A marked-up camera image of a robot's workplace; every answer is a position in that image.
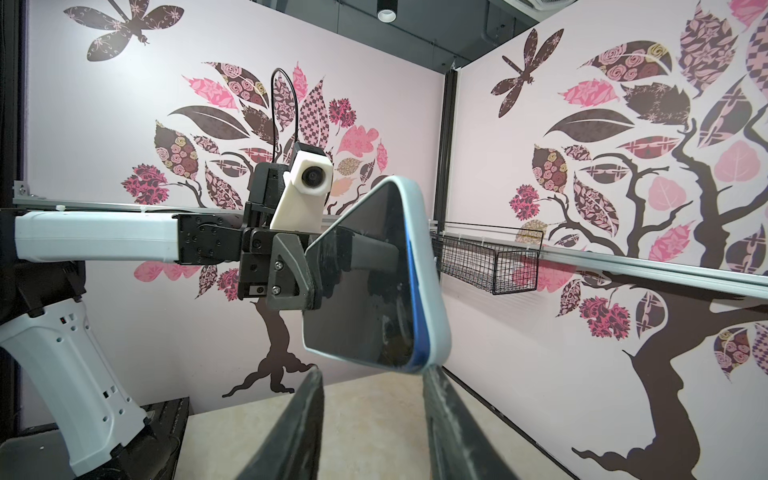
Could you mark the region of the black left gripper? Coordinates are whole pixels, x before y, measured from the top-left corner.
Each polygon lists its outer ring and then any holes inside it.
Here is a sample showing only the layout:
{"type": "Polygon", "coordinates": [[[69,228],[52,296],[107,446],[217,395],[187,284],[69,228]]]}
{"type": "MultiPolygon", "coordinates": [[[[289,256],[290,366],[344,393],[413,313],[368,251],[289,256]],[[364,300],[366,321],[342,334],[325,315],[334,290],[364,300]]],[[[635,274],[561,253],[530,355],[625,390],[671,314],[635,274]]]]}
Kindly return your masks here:
{"type": "Polygon", "coordinates": [[[260,163],[251,178],[242,219],[238,298],[264,297],[272,310],[307,311],[316,307],[316,282],[306,258],[310,237],[316,234],[269,228],[291,159],[287,164],[260,163]]]}

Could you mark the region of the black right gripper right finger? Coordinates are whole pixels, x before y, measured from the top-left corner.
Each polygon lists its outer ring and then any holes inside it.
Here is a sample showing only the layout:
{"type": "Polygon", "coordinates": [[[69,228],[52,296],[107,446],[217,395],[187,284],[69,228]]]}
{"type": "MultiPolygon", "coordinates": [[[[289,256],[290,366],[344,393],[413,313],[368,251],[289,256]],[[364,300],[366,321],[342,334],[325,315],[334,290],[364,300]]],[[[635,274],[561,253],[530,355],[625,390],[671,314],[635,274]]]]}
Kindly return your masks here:
{"type": "Polygon", "coordinates": [[[433,479],[517,480],[440,366],[422,375],[433,479]]]}

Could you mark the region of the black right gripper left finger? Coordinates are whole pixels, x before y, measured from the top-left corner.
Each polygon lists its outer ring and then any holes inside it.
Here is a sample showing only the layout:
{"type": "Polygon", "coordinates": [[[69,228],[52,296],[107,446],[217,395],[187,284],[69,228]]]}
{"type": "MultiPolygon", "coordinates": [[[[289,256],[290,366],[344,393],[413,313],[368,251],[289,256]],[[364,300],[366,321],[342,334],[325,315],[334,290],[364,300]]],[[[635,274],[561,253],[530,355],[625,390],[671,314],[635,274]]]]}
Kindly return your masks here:
{"type": "Polygon", "coordinates": [[[237,479],[317,479],[323,420],[323,377],[314,368],[237,479]]]}

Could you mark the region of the phone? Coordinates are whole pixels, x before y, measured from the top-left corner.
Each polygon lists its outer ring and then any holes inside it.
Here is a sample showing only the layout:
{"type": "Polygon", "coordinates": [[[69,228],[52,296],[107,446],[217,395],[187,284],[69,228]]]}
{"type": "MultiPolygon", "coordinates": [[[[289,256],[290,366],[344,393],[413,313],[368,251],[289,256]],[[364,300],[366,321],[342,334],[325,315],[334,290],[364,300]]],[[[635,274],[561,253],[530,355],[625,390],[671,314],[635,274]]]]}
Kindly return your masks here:
{"type": "Polygon", "coordinates": [[[448,359],[451,329],[419,185],[389,176],[306,250],[315,282],[304,347],[418,374],[448,359]]]}

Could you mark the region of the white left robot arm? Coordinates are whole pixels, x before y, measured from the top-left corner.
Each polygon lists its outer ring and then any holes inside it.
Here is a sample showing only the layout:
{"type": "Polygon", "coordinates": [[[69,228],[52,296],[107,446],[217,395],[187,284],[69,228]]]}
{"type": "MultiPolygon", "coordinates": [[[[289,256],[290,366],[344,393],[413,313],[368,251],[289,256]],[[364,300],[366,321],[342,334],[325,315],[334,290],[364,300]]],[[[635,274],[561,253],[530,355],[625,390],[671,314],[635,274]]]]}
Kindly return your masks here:
{"type": "Polygon", "coordinates": [[[149,260],[213,278],[252,299],[270,349],[249,383],[282,390],[307,365],[287,349],[282,312],[300,308],[305,271],[291,267],[321,227],[333,178],[319,148],[297,143],[286,164],[262,163],[240,214],[183,211],[1,213],[1,345],[31,377],[79,479],[169,479],[189,412],[187,399],[142,408],[121,386],[91,330],[83,302],[89,260],[149,260]]]}

